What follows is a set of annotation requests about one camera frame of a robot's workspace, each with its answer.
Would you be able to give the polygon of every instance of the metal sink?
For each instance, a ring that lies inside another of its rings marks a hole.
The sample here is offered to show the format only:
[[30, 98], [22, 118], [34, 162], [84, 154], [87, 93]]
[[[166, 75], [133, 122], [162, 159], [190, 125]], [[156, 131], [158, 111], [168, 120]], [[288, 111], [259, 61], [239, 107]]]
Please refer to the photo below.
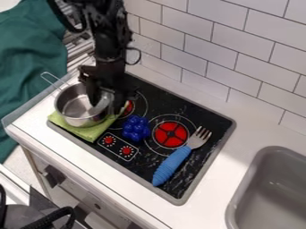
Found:
[[229, 229], [305, 229], [306, 157], [290, 149], [262, 149], [229, 203]]

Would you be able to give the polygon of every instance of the green towel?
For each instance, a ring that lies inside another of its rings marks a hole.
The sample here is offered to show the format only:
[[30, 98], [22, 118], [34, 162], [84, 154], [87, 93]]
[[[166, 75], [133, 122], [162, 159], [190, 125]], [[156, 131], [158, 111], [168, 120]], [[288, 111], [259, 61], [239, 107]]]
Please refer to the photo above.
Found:
[[88, 128], [80, 128], [80, 127], [73, 127], [67, 124], [63, 117], [59, 115], [56, 111], [54, 111], [49, 117], [48, 120], [67, 131], [83, 138], [86, 141], [94, 142], [106, 129], [113, 124], [113, 122], [119, 117], [119, 114], [112, 114], [109, 115], [104, 122], [101, 124], [95, 125], [93, 127]]
[[[64, 26], [46, 0], [23, 0], [0, 13], [0, 119], [50, 86], [42, 72], [63, 76], [67, 50]], [[0, 163], [17, 145], [0, 124]]]

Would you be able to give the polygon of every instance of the white countertop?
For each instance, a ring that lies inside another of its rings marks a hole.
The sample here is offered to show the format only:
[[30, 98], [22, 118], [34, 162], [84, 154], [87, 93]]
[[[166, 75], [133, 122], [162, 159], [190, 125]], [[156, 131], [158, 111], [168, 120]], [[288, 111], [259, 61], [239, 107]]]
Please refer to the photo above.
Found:
[[22, 145], [83, 179], [95, 195], [107, 197], [132, 217], [158, 229], [226, 229], [225, 209], [256, 153], [267, 146], [306, 156], [306, 137], [257, 114], [249, 114], [178, 81], [144, 68], [129, 72], [234, 119], [237, 127], [186, 204], [175, 206], [47, 127], [55, 94], [43, 99], [6, 130]]

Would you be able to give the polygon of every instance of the blue bumpy toy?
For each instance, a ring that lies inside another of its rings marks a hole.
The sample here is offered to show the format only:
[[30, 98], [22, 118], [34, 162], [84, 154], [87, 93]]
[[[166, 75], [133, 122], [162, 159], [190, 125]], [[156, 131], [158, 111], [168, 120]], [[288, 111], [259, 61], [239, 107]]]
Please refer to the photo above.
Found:
[[139, 142], [149, 135], [149, 121], [145, 117], [131, 115], [123, 124], [123, 136], [127, 139]]

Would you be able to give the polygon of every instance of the black stovetop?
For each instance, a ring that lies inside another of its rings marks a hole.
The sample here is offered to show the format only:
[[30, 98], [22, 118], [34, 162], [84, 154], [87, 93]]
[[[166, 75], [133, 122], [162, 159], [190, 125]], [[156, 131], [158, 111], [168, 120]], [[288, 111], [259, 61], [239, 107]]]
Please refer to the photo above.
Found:
[[[115, 165], [121, 166], [120, 171], [156, 194], [174, 204], [183, 204], [234, 129], [234, 122], [147, 82], [130, 75], [126, 77], [140, 88], [139, 98], [131, 103], [122, 117], [113, 123], [95, 143], [87, 142], [68, 131], [59, 132], [75, 143], [79, 143], [87, 151], [91, 153], [95, 151], [94, 155], [98, 156], [98, 152], [110, 158]], [[149, 119], [152, 130], [149, 138], [141, 143], [134, 143], [122, 136], [122, 126], [129, 115], [141, 115]], [[201, 148], [193, 150], [190, 157], [168, 182], [160, 187], [153, 187], [150, 184], [153, 173], [161, 162], [176, 148], [184, 145], [199, 126], [213, 132], [209, 141]], [[131, 151], [131, 154], [123, 154], [125, 148], [129, 148], [128, 151]]]

